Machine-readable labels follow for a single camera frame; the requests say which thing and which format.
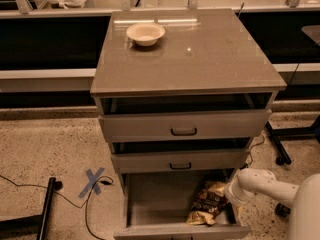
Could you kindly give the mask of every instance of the speckled floor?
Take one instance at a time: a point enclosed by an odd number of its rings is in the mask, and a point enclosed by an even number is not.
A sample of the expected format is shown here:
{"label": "speckled floor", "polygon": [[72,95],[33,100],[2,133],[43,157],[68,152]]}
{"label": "speckled floor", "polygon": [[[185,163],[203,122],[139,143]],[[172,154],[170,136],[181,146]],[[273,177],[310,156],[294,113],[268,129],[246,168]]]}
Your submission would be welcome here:
{"label": "speckled floor", "polygon": [[[276,127],[309,126],[320,114],[320,102],[307,104],[278,103],[273,108],[272,125]],[[303,110],[303,113],[290,111]],[[119,180],[109,159],[109,151],[94,107],[0,110],[0,174],[17,184],[46,186],[51,176],[63,182],[60,193],[81,206],[79,198],[88,183],[86,171],[110,176],[115,183],[100,186],[101,194],[92,194],[88,222],[99,237],[113,239],[120,229],[123,203]],[[292,158],[290,166],[275,164],[277,150],[266,136],[262,145],[252,149],[252,168],[273,171],[278,180],[300,184],[320,171],[320,145],[315,138],[285,140]],[[41,213],[43,188],[15,187],[0,179],[0,220]],[[245,240],[285,239],[288,219],[274,213],[277,202],[257,195],[243,207],[240,220],[252,232]],[[95,239],[85,225],[85,209],[76,208],[54,195],[47,239]],[[7,235],[8,239],[36,239],[36,235]]]}

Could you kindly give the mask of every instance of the blue tape mark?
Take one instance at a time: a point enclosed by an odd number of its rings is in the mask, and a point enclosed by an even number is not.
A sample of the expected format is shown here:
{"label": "blue tape mark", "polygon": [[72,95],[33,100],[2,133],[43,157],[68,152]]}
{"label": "blue tape mark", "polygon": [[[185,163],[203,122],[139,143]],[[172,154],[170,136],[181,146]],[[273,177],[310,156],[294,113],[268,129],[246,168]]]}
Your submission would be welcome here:
{"label": "blue tape mark", "polygon": [[[104,171],[104,168],[100,167],[99,170],[96,172],[96,174],[93,174],[91,169],[86,171],[87,177],[89,178],[88,184],[84,187],[84,189],[81,191],[79,194],[79,198],[84,198],[88,191],[92,188],[93,184],[99,179],[101,176],[102,172]],[[98,184],[96,184],[93,188],[94,192],[99,195],[101,193],[100,187]]]}

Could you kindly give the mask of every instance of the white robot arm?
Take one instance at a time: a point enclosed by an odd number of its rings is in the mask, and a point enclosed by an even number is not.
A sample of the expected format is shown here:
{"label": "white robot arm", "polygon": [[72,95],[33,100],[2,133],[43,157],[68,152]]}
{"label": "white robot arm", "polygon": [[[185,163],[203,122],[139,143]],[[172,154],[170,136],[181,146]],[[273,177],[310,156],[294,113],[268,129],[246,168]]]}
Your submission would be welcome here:
{"label": "white robot arm", "polygon": [[277,181],[269,170],[244,169],[225,187],[228,200],[238,206],[255,194],[264,194],[291,208],[288,240],[320,239],[320,174],[298,186]]}
{"label": "white robot arm", "polygon": [[226,197],[235,205],[247,203],[255,194],[264,194],[292,208],[298,185],[277,181],[269,170],[243,169],[225,188]]}

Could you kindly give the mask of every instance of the small bowl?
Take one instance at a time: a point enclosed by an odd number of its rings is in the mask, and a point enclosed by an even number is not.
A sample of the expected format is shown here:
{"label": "small bowl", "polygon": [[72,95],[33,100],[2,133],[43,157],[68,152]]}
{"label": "small bowl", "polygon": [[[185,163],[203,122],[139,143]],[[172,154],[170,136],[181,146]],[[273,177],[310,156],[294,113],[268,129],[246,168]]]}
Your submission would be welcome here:
{"label": "small bowl", "polygon": [[127,36],[141,46],[154,45],[164,33],[164,27],[156,23],[137,23],[127,29]]}

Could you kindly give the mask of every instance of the snack bag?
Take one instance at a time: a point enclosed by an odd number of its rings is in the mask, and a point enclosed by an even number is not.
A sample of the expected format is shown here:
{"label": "snack bag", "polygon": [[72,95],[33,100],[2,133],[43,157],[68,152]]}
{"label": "snack bag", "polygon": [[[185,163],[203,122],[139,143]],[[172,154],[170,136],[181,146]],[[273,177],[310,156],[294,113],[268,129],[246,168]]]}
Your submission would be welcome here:
{"label": "snack bag", "polygon": [[192,202],[187,224],[215,224],[215,217],[228,204],[228,200],[224,196],[225,185],[224,182],[220,181],[205,181]]}

